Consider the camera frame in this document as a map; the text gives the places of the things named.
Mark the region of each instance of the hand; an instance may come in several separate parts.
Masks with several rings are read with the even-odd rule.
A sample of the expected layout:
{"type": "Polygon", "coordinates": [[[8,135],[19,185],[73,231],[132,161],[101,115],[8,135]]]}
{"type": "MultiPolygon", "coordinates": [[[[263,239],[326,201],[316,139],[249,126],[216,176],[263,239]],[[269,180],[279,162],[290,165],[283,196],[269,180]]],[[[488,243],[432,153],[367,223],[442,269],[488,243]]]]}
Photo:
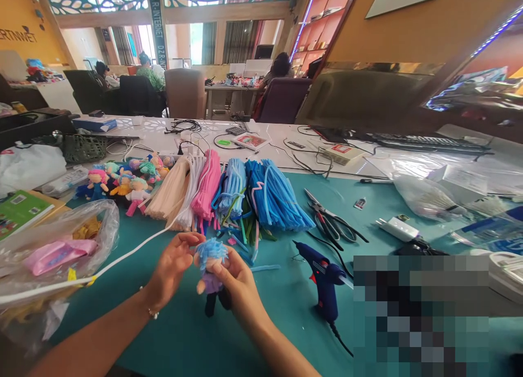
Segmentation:
{"type": "Polygon", "coordinates": [[[149,283],[143,288],[144,301],[153,313],[159,312],[180,286],[184,272],[192,264],[191,247],[205,242],[198,233],[179,233],[165,248],[149,283]]]}
{"type": "Polygon", "coordinates": [[[234,315],[247,331],[266,323],[272,324],[261,302],[252,271],[236,250],[231,247],[227,249],[229,269],[222,264],[216,264],[211,270],[230,292],[234,315]]]}

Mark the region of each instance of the teal table mat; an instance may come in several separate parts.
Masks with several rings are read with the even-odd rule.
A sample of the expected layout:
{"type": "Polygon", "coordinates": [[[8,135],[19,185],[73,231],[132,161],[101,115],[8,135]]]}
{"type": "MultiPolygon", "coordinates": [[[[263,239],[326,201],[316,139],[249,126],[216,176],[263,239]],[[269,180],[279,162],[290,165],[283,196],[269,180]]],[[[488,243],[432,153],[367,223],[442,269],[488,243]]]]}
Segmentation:
{"type": "MultiPolygon", "coordinates": [[[[393,185],[360,184],[354,180],[329,179],[309,174],[287,173],[298,203],[306,208],[306,187],[325,208],[344,218],[368,240],[357,244],[343,242],[341,252],[348,265],[355,255],[384,255],[401,246],[401,242],[380,230],[375,220],[389,220],[405,214],[409,224],[418,228],[424,238],[432,241],[461,223],[438,223],[414,215],[393,185]],[[353,207],[361,197],[367,204],[362,211],[353,207]]],[[[82,201],[73,200],[74,208],[82,201]]],[[[105,264],[122,256],[152,234],[162,230],[164,221],[152,220],[136,213],[128,218],[120,210],[120,238],[117,248],[105,264]]],[[[174,233],[164,233],[134,255],[110,269],[91,287],[71,297],[65,318],[51,341],[58,343],[93,320],[107,313],[145,285],[154,271],[161,252],[174,233]]],[[[315,284],[309,280],[311,269],[306,262],[293,259],[297,251],[292,240],[305,242],[337,262],[327,246],[305,233],[278,234],[275,242],[263,240],[256,265],[279,264],[281,269],[254,273],[261,300],[276,326],[303,353],[321,375],[351,377],[352,358],[343,350],[326,322],[318,318],[313,306],[318,301],[315,284]]],[[[459,253],[467,247],[451,250],[459,253]]],[[[256,348],[243,332],[231,312],[219,303],[214,317],[204,315],[205,296],[196,294],[199,271],[192,266],[185,273],[181,286],[171,302],[130,344],[117,364],[147,377],[183,375],[214,375],[217,368],[234,376],[267,376],[270,371],[256,348]]],[[[352,290],[336,286],[339,317],[338,331],[349,348],[353,347],[352,290]]],[[[506,355],[521,350],[521,319],[490,319],[491,375],[506,375],[506,355]]]]}

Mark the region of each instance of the basket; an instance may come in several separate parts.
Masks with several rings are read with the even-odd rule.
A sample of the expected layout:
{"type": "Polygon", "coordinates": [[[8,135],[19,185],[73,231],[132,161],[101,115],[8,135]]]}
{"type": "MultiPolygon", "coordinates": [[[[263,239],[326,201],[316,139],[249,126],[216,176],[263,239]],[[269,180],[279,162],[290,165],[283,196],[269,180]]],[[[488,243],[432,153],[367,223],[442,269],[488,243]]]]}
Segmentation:
{"type": "Polygon", "coordinates": [[[95,162],[105,158],[107,154],[107,138],[91,135],[60,135],[42,136],[33,139],[34,143],[59,147],[67,163],[79,165],[81,163],[95,162]]]}

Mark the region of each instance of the yellow tag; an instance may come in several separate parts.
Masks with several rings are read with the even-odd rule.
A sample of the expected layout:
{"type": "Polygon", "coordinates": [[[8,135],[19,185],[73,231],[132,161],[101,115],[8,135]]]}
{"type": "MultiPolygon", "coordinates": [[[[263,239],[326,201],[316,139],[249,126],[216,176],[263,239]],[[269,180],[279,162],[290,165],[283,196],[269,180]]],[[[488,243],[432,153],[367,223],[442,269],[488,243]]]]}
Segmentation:
{"type": "Polygon", "coordinates": [[[73,268],[69,268],[69,271],[67,272],[67,281],[73,282],[76,280],[76,271],[73,268]]]}
{"type": "Polygon", "coordinates": [[[93,280],[91,280],[89,283],[87,283],[86,287],[89,287],[90,285],[92,285],[95,280],[96,280],[96,276],[93,276],[93,280]]]}

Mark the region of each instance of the purple chair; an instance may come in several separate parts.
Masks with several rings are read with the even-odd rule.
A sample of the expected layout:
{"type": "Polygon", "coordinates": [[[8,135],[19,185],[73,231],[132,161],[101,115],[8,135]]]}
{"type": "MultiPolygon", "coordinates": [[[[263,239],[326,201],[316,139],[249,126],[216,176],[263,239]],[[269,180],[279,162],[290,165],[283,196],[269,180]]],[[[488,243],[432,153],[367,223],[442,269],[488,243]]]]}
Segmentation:
{"type": "Polygon", "coordinates": [[[276,77],[264,94],[257,122],[293,124],[312,79],[276,77]]]}

